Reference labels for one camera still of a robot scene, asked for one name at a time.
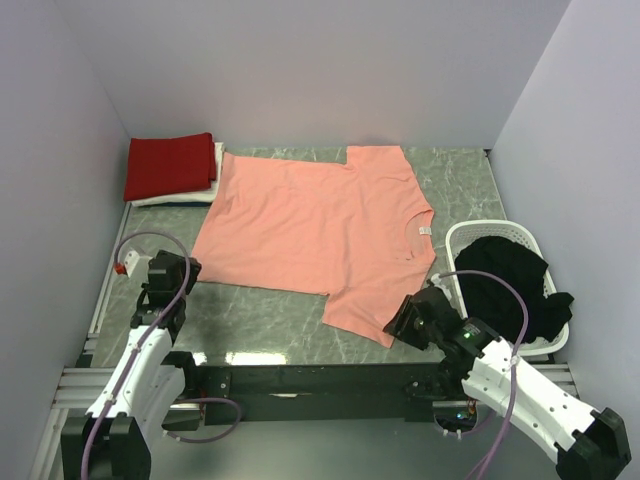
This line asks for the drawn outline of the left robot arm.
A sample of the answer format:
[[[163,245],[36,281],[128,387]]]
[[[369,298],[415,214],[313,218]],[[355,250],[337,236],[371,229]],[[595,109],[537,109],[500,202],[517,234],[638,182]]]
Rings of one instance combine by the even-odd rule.
[[[62,429],[66,479],[149,478],[151,449],[171,405],[199,392],[192,355],[172,347],[201,265],[166,250],[145,264],[121,359],[86,413],[68,419]]]

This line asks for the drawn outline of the pink t-shirt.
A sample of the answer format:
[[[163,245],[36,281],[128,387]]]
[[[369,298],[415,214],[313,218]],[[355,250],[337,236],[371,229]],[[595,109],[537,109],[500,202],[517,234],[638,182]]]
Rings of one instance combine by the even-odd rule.
[[[435,260],[433,217],[398,146],[351,146],[344,163],[227,154],[192,254],[203,282],[323,295],[326,325],[390,347]]]

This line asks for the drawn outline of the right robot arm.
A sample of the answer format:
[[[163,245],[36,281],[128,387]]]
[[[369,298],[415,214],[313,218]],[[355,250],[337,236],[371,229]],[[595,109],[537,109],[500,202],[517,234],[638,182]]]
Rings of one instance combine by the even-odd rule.
[[[511,344],[477,318],[462,318],[430,286],[405,297],[385,333],[445,354],[436,373],[410,387],[430,400],[465,395],[526,434],[555,463],[562,479],[615,479],[631,461],[623,419],[570,395],[514,354]]]

